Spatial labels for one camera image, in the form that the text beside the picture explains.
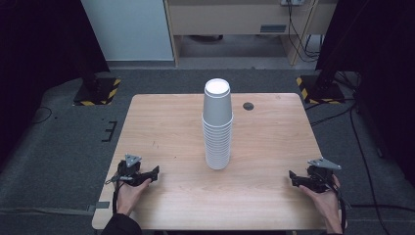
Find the person's left hand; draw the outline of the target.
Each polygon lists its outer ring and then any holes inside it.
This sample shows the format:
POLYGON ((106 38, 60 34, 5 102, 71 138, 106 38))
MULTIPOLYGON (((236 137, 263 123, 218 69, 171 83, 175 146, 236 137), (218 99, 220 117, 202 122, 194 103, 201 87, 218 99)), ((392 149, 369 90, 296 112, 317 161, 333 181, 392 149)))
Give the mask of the person's left hand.
POLYGON ((151 183, 151 179, 146 179, 139 186, 131 186, 122 182, 118 187, 116 212, 130 216, 132 211, 135 209, 142 193, 151 183))

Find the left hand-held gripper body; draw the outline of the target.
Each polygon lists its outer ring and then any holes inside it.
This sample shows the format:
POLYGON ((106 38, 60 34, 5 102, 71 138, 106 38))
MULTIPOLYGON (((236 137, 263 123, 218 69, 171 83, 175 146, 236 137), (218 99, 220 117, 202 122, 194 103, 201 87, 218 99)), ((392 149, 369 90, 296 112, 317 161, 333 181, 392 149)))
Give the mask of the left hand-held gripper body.
POLYGON ((125 159, 121 160, 117 166, 117 174, 119 179, 131 186, 139 186, 145 180, 151 177, 150 172, 140 172, 141 157, 125 155, 125 159))

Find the stack of white cups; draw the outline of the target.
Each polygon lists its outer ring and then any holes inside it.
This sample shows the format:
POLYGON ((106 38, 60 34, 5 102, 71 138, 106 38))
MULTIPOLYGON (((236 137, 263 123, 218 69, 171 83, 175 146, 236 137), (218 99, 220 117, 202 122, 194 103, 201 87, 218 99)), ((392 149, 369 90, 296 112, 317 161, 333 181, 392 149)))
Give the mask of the stack of white cups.
POLYGON ((230 85, 225 79, 206 83, 202 121, 207 166, 224 169, 230 161, 233 124, 230 85))

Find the grey label on desk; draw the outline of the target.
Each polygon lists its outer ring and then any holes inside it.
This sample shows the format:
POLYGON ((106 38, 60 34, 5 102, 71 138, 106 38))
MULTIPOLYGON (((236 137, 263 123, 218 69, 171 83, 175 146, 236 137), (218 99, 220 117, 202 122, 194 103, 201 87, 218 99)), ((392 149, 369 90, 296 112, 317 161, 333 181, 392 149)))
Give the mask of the grey label on desk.
POLYGON ((260 26, 261 33, 284 33, 287 26, 285 24, 262 24, 260 26))

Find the white board panel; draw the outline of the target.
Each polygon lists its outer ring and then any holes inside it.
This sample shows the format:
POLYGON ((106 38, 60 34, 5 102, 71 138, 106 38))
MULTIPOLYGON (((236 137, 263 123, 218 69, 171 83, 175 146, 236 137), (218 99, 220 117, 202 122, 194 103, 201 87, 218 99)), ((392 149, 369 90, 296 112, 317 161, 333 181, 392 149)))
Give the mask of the white board panel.
POLYGON ((81 0, 107 61, 172 61, 163 0, 81 0))

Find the dark object under desk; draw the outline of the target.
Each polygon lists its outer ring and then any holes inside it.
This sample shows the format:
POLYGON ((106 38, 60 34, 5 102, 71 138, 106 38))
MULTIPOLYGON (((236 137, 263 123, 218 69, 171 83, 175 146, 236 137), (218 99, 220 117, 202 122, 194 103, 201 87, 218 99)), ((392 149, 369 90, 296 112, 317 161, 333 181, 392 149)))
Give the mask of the dark object under desk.
POLYGON ((192 40, 204 43, 217 42, 223 39, 223 35, 190 35, 192 40))

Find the person's right hand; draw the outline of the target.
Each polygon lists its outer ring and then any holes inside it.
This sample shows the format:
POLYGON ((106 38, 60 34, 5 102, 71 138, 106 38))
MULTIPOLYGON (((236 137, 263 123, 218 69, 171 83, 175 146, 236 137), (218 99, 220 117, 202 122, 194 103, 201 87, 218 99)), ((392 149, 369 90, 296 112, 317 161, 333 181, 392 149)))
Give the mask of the person's right hand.
POLYGON ((338 196, 333 190, 316 193, 303 185, 300 185, 299 188, 302 193, 312 200, 317 210, 325 219, 340 219, 338 196))

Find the striped black stand base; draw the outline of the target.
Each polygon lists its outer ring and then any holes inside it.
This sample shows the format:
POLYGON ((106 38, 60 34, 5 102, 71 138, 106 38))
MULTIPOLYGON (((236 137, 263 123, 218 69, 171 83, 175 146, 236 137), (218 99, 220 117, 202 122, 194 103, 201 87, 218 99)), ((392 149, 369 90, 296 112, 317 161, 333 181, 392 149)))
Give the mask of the striped black stand base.
POLYGON ((73 104, 75 106, 108 105, 112 102, 120 85, 119 78, 98 78, 95 87, 87 87, 82 83, 77 91, 73 104))
POLYGON ((340 104, 345 101, 337 83, 320 81, 318 75, 301 75, 296 82, 306 104, 340 104))

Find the light wooden desk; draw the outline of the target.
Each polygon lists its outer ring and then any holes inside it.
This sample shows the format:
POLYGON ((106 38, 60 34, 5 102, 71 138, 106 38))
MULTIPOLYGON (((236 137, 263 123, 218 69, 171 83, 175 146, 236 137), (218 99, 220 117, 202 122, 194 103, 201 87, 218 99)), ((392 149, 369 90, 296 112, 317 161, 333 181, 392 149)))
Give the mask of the light wooden desk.
POLYGON ((179 59, 184 35, 279 35, 290 65, 295 65, 312 34, 327 32, 339 0, 305 0, 281 6, 281 0, 163 0, 173 56, 179 59), (284 33, 261 33, 262 24, 285 24, 284 33))

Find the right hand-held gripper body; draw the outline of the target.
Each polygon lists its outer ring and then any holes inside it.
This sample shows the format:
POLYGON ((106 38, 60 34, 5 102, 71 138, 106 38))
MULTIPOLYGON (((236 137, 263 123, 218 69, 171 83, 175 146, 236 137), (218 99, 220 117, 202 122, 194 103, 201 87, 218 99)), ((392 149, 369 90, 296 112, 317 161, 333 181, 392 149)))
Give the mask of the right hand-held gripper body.
POLYGON ((312 181, 309 189, 316 193, 333 189, 335 185, 333 180, 334 171, 340 170, 342 167, 324 158, 310 160, 308 163, 309 167, 306 171, 312 181))

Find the grey tape piece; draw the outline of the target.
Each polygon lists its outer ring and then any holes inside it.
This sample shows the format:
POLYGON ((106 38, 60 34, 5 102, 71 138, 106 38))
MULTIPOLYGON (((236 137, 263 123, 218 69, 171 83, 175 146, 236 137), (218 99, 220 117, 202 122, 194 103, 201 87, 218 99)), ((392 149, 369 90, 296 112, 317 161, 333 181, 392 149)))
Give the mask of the grey tape piece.
POLYGON ((106 202, 97 202, 94 205, 88 205, 87 206, 87 211, 88 212, 94 212, 96 209, 108 209, 110 206, 110 202, 106 201, 106 202))

